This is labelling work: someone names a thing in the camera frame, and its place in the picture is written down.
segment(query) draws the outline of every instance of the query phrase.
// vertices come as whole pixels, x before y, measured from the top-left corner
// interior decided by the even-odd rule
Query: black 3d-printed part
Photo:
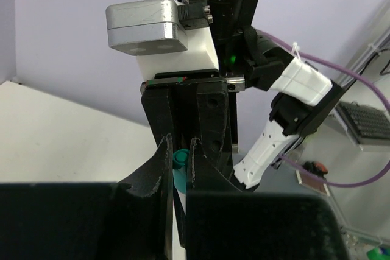
[[[330,91],[313,107],[295,97],[278,93],[271,103],[269,120],[275,120],[282,126],[285,136],[299,134],[306,137],[317,131],[344,93],[341,86],[332,82]]]
[[[349,258],[335,216],[318,197],[188,191],[186,208],[188,260]]]
[[[250,26],[258,0],[208,0],[213,24],[210,25],[215,45],[228,40],[236,29]]]
[[[117,184],[0,184],[0,259],[172,259],[172,142]]]

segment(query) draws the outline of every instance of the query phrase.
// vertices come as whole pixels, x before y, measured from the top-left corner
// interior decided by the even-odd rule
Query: red object
[[[319,163],[318,161],[315,161],[314,162],[314,166],[316,169],[318,169],[320,172],[322,172],[324,175],[326,175],[327,173],[329,173],[328,169],[322,164],[322,163]]]

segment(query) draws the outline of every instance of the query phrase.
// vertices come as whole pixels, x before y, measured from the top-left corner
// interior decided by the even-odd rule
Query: black cable connector
[[[190,0],[188,4],[178,6],[177,13],[185,30],[208,27],[213,22],[207,0]]]

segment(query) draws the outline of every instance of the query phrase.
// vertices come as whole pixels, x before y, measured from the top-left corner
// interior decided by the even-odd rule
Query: green led light
[[[231,62],[231,64],[234,64],[234,62],[236,62],[236,56],[231,56],[230,57],[230,62]]]

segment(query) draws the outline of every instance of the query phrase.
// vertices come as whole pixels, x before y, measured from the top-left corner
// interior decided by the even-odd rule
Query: silver camera
[[[133,56],[186,51],[177,6],[174,0],[144,0],[107,7],[110,48]]]

